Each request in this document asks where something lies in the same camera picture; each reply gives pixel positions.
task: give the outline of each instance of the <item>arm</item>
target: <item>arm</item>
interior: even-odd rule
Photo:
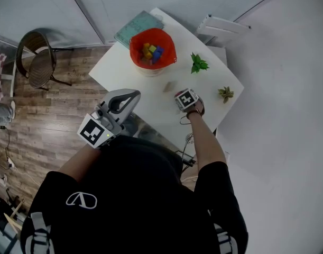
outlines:
[[[188,118],[192,125],[195,152],[198,158],[198,171],[213,162],[226,163],[226,158],[219,142],[202,117],[198,113],[191,113]]]
[[[100,150],[93,149],[90,145],[85,145],[59,169],[59,172],[69,175],[77,182],[80,182],[100,154]]]
[[[201,112],[201,102],[194,108]],[[200,204],[210,211],[210,217],[216,224],[220,251],[226,253],[222,250],[226,251],[227,245],[228,252],[233,252],[236,243],[238,253],[245,253],[248,242],[247,228],[234,195],[228,167],[222,164],[226,163],[224,152],[200,114],[193,112],[188,118],[192,125],[198,157],[199,175],[195,186],[197,198]],[[228,234],[228,242],[223,243],[224,237],[227,237],[225,232]]]

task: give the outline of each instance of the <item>chair leg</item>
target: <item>chair leg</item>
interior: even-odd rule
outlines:
[[[72,84],[70,84],[70,83],[56,80],[53,76],[51,76],[51,80],[52,80],[52,81],[55,81],[55,82],[57,82],[57,83],[64,84],[64,85],[72,86]]]
[[[64,51],[64,50],[67,50],[67,51],[73,51],[74,48],[52,48],[53,51]]]
[[[47,88],[44,88],[44,87],[38,87],[38,89],[42,89],[44,91],[49,91]]]

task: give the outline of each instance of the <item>cable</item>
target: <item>cable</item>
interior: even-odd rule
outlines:
[[[5,148],[5,154],[6,154],[6,159],[8,160],[8,146],[10,145],[10,131],[8,130],[8,128],[6,128],[6,126],[0,126],[0,129],[2,129],[2,130],[5,130],[6,129],[7,130],[8,143],[7,143],[7,146]],[[16,166],[14,166],[13,169],[16,170],[20,175],[28,175],[38,186],[40,186],[40,184],[38,184],[29,174],[27,174],[27,173],[21,173]]]
[[[5,129],[7,130],[7,133],[8,133],[8,143],[7,143],[7,147],[5,148],[6,158],[8,158],[8,145],[10,145],[10,132],[8,128],[5,127]]]
[[[189,179],[191,179],[193,182],[196,182],[196,180],[193,180],[193,179],[195,179],[195,178],[198,178],[198,176],[188,177],[188,178],[186,178],[186,179],[183,179],[181,182],[184,182],[185,180],[189,180]]]
[[[3,166],[0,165],[1,168],[4,168]],[[9,170],[10,168],[4,168],[5,170]]]
[[[189,140],[193,137],[193,133],[189,136],[189,138],[187,139],[186,141],[186,144],[184,145],[184,149],[183,149],[183,152],[182,152],[182,156],[181,156],[181,162],[183,161],[183,155],[184,155],[184,151],[186,150],[186,147],[187,147],[187,144],[189,142]]]
[[[8,145],[10,145],[10,132],[8,131],[8,128],[6,128],[5,126],[0,126],[0,129],[7,130],[8,133],[8,143],[7,143],[7,147],[5,148],[5,153],[6,153],[6,158],[8,158]]]
[[[179,123],[180,123],[181,125],[188,125],[188,124],[191,124],[191,123],[181,123],[181,120],[182,120],[184,117],[186,117],[186,116],[183,116],[183,117],[180,119],[180,122],[179,122]]]
[[[38,186],[40,186],[40,184],[38,184],[29,174],[27,174],[27,173],[20,173],[20,171],[19,171],[19,169],[16,167],[16,166],[14,166],[14,169],[16,170],[16,171],[18,171],[18,173],[20,174],[20,175],[28,175]]]
[[[189,166],[185,166],[184,169],[182,170],[182,173],[184,173],[184,171],[189,168]]]

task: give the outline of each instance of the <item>potted plant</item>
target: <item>potted plant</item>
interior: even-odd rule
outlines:
[[[191,57],[192,57],[192,60],[193,60],[193,66],[192,66],[191,74],[192,74],[193,72],[198,73],[198,72],[199,72],[199,70],[201,70],[201,69],[202,69],[202,70],[207,70],[207,69],[209,69],[209,66],[208,66],[208,64],[206,63],[206,61],[205,61],[205,60],[202,60],[198,54],[196,54],[196,55],[195,55],[195,54],[192,52]]]
[[[228,102],[229,98],[233,98],[234,91],[230,91],[229,87],[224,87],[224,89],[218,89],[219,95],[224,98],[224,104]]]

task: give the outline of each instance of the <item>wrist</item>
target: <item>wrist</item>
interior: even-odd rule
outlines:
[[[99,150],[98,148],[97,149],[94,149],[92,148],[89,144],[86,144],[82,150],[84,150],[84,153],[87,153],[88,155],[100,155],[101,154],[101,150]]]
[[[195,118],[195,117],[201,117],[201,115],[200,115],[199,111],[195,110],[195,111],[192,111],[192,112],[188,112],[188,113],[187,113],[187,118],[188,118],[189,120],[191,120],[191,119],[193,119],[193,118]]]

